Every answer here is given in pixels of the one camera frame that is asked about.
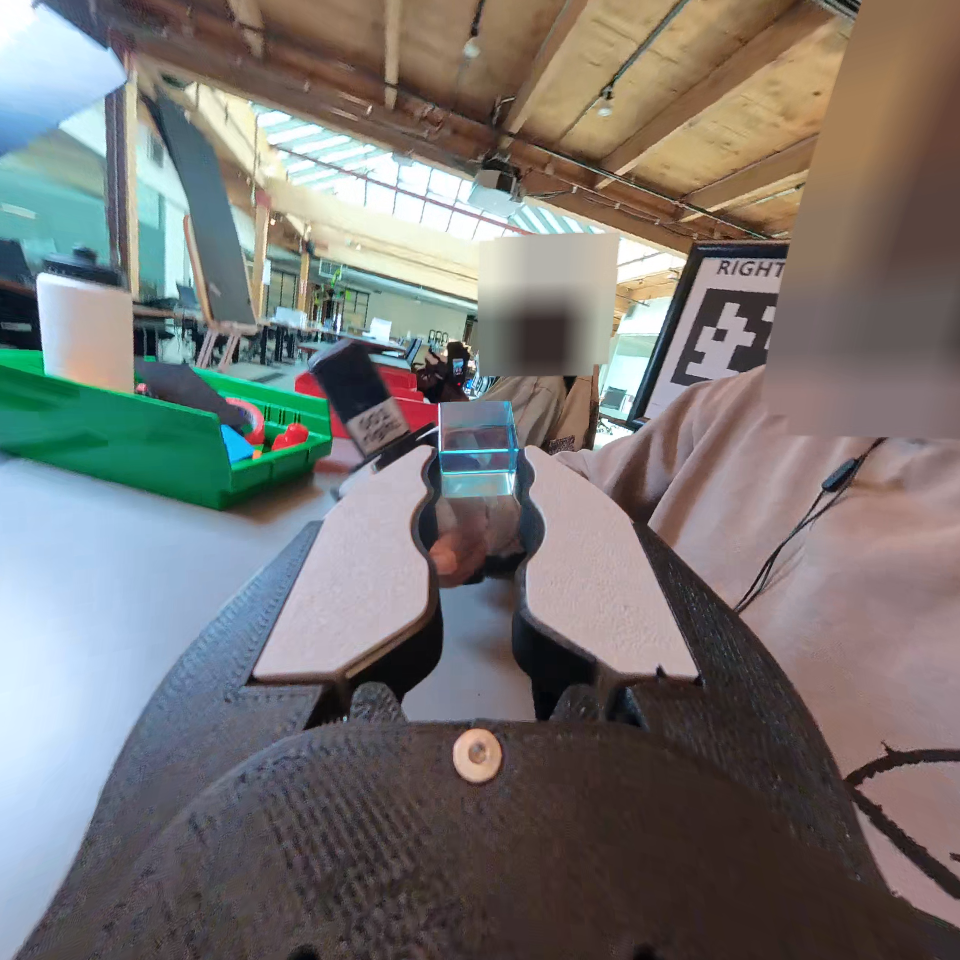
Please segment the person's right forearm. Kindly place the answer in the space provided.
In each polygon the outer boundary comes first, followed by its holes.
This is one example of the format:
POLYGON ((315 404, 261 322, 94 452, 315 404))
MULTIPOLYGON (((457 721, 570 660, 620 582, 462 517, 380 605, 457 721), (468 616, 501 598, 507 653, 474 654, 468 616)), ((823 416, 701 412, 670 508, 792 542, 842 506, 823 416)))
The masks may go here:
POLYGON ((733 403, 762 385, 766 367, 692 385, 635 433, 598 450, 553 458, 610 498, 632 522, 649 522, 707 430, 730 420, 733 403))

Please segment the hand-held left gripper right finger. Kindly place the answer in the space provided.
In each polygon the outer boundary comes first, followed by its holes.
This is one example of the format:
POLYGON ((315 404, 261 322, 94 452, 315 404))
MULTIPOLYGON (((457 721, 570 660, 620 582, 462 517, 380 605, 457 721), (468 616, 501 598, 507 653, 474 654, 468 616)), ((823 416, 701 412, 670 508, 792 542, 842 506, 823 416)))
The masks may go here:
POLYGON ((701 679, 690 642, 627 513, 558 458, 526 447, 517 471, 519 537, 511 650, 531 686, 621 690, 701 679))

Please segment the grey ceiling-mounted device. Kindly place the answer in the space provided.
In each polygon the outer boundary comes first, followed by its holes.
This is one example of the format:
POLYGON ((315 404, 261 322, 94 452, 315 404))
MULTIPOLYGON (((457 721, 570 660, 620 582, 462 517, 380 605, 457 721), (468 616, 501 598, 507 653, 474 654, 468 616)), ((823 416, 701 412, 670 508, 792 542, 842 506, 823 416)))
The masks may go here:
POLYGON ((466 202, 489 215, 509 218, 522 206, 525 189, 522 174, 502 158, 488 158, 474 174, 466 202))

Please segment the framed marker sign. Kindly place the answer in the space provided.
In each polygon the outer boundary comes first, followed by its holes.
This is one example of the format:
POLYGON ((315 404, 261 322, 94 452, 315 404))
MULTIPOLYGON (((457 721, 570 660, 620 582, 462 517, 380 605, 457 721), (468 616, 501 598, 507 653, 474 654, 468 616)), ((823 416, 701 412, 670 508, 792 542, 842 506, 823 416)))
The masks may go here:
POLYGON ((633 399, 638 429, 690 386, 766 363, 789 241, 695 243, 633 399))

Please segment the person's right hand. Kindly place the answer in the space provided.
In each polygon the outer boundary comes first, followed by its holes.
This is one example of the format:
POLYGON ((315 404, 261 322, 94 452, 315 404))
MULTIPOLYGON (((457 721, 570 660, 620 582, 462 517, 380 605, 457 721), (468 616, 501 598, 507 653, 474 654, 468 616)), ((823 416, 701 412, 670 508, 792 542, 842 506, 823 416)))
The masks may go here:
POLYGON ((491 549, 491 507, 485 498, 439 498, 435 505, 437 537, 429 548, 438 585, 455 589, 483 567, 491 549))

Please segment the green plastic bin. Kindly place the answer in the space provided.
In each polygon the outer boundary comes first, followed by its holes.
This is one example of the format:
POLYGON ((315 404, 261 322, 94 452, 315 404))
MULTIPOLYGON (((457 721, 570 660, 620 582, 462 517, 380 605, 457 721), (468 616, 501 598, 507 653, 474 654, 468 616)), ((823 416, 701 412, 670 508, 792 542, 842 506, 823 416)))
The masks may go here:
POLYGON ((326 400, 202 369, 224 398, 262 411, 266 446, 258 460, 231 465, 216 414, 139 393, 119 393, 44 374, 40 351, 1 351, 1 447, 6 453, 213 510, 226 510, 302 478, 330 454, 326 400), (306 443, 271 451, 286 426, 306 443))

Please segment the red plastic bin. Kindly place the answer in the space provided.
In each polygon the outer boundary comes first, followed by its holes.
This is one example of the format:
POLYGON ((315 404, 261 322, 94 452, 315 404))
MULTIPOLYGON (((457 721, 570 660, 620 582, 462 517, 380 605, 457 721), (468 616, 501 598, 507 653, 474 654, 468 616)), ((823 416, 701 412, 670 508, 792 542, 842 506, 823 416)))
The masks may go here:
MULTIPOLYGON (((430 403, 425 396, 415 389, 415 377, 412 371, 402 371, 392 367, 380 370, 390 395, 397 401, 411 430, 416 431, 425 426, 439 425, 439 405, 430 403)), ((328 394, 313 373, 305 370, 294 379, 294 390, 298 394, 328 400, 328 394)))

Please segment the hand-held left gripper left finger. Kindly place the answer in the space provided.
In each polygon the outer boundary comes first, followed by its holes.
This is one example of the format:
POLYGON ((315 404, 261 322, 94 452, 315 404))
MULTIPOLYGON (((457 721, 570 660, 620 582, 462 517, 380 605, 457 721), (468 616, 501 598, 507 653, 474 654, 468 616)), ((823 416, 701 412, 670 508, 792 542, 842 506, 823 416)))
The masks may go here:
POLYGON ((425 540, 436 450, 354 482, 326 514, 252 668, 259 685, 377 682, 402 700, 438 666, 443 620, 425 540))

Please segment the black flat pad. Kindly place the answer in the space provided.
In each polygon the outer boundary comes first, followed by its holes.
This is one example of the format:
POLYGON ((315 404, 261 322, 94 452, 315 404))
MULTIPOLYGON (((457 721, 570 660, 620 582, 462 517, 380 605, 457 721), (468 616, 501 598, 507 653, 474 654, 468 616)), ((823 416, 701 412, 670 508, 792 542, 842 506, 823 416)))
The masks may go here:
POLYGON ((191 366, 141 357, 134 357, 133 366, 135 386, 143 396, 212 413, 222 425, 240 433, 248 429, 246 414, 214 390, 191 366))

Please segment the white bottle black lid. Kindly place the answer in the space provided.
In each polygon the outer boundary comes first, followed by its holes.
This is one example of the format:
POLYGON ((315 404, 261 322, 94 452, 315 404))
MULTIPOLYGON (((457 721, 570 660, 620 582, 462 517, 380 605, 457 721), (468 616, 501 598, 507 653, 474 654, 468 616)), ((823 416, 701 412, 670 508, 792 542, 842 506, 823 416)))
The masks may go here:
POLYGON ((133 394, 134 301, 123 273, 76 246, 45 259, 35 294, 44 375, 133 394))

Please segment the person's beige sweatshirt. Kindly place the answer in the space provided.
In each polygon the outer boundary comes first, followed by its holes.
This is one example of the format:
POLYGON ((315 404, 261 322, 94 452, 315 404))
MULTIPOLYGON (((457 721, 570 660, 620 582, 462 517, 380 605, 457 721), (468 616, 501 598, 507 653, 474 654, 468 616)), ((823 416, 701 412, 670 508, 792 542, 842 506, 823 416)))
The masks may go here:
MULTIPOLYGON (((645 522, 729 606, 872 443, 791 434, 762 384, 706 430, 645 522)), ((958 441, 871 451, 741 617, 820 726, 889 887, 957 927, 958 441)))

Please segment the clear blue cube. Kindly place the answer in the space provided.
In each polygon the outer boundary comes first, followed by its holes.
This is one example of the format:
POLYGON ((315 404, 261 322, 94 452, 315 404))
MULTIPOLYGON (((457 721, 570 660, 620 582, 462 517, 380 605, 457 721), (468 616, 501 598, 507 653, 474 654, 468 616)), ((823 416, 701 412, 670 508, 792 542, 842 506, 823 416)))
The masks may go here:
POLYGON ((512 497, 520 449, 508 401, 438 405, 438 464, 444 498, 512 497))

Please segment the studio light panel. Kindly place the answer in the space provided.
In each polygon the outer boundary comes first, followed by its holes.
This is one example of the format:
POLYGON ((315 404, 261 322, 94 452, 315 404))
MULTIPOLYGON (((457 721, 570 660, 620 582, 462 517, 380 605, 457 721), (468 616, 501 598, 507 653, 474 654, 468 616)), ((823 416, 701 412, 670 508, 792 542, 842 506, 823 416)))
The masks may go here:
POLYGON ((111 50, 42 2, 1 3, 1 155, 122 87, 111 50))

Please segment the red tape roll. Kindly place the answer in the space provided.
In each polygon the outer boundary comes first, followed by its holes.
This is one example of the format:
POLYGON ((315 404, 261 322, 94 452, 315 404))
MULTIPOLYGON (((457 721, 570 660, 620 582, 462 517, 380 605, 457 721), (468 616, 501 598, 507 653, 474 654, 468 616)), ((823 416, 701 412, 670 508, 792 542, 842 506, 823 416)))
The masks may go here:
POLYGON ((266 440, 265 417, 260 408, 253 402, 235 396, 224 398, 241 419, 239 426, 233 426, 248 444, 254 448, 261 448, 266 440))

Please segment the black board with wooden frame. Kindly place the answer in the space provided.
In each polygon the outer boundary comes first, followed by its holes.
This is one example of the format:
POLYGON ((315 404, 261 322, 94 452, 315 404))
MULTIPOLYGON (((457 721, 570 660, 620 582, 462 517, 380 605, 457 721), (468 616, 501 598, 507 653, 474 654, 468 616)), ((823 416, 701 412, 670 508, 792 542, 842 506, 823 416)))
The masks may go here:
POLYGON ((241 339, 256 336, 259 327, 220 160, 210 141, 165 93, 149 97, 147 107, 188 204, 184 236, 206 324, 197 365, 211 365, 217 340, 223 337, 217 370, 224 374, 241 339))

